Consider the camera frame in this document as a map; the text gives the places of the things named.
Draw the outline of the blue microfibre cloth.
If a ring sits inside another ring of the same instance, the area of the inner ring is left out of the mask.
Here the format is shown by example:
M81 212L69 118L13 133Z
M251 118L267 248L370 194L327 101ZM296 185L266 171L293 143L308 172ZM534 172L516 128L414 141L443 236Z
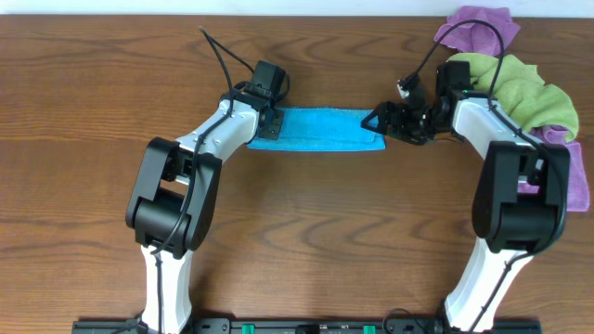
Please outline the blue microfibre cloth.
M361 127L370 109L331 107L283 108L277 140L257 137L250 149L296 152L358 152L384 150L384 136Z

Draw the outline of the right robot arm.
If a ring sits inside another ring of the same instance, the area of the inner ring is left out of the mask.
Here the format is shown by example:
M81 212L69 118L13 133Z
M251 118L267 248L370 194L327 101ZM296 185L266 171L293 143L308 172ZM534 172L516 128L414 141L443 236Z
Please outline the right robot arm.
M471 208L469 262L434 333L488 333L513 279L562 234L569 150L525 133L486 93L444 88L434 107L382 102L362 128L422 146L440 133L468 141L484 164Z

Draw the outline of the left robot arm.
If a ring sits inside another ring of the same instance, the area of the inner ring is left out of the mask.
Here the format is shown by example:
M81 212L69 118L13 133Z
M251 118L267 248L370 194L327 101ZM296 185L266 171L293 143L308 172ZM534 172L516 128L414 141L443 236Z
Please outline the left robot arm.
M222 165L259 134L276 131L277 101L233 88L193 132L148 143L125 214L147 268L139 332L180 333L187 326L192 257L213 221Z

